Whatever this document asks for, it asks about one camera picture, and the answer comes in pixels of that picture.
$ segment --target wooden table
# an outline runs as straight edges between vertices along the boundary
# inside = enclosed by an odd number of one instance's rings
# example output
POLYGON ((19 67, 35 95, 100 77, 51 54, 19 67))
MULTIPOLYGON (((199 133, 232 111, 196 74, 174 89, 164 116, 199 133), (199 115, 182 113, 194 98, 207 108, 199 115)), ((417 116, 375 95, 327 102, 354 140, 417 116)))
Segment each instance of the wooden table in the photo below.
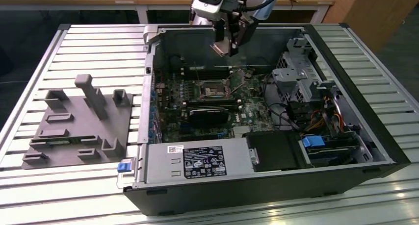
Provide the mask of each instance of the wooden table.
POLYGON ((0 10, 136 10, 138 0, 0 0, 0 10))
MULTIPOLYGON (((321 23, 334 0, 278 0, 274 10, 314 11, 321 23)), ((148 23, 148 10, 188 10, 191 0, 0 0, 0 10, 136 10, 140 23, 148 23)))

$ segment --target table leg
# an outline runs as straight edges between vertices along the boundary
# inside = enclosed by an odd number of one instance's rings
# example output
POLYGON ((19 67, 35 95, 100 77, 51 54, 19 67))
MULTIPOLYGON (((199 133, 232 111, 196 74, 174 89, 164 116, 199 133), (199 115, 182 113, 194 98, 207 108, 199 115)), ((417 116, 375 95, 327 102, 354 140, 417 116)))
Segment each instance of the table leg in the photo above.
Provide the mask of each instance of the table leg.
POLYGON ((136 9, 138 9, 140 24, 148 24, 148 17, 147 17, 148 7, 147 7, 147 5, 138 5, 136 9))
POLYGON ((318 10, 314 13, 314 17, 313 17, 313 20, 310 21, 310 23, 318 24, 318 23, 323 22, 329 7, 330 7, 329 5, 322 5, 318 7, 318 10))

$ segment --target metal bracket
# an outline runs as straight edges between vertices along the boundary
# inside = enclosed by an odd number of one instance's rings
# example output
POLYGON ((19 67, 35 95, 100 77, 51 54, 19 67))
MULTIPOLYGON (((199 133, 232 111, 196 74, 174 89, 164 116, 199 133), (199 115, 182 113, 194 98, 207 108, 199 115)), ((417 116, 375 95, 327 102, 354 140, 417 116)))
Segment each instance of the metal bracket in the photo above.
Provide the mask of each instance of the metal bracket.
POLYGON ((159 25, 147 25, 143 32, 144 44, 155 43, 159 40, 159 34, 159 25))

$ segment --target motherboard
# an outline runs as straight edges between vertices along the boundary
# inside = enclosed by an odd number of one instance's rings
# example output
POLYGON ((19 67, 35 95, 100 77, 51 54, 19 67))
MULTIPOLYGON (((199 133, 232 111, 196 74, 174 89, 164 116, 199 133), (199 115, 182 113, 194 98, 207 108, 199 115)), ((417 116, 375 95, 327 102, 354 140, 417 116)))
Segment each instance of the motherboard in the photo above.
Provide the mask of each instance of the motherboard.
POLYGON ((180 68, 156 74, 163 142, 242 137, 275 128, 263 78, 250 67, 180 68))

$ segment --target chip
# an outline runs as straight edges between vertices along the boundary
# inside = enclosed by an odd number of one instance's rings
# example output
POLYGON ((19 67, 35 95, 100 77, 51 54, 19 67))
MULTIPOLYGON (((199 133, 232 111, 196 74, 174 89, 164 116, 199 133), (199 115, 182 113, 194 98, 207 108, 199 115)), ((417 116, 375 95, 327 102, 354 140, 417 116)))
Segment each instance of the chip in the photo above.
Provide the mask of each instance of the chip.
POLYGON ((202 86, 202 94, 206 97, 224 97, 226 88, 222 82, 206 82, 202 86))

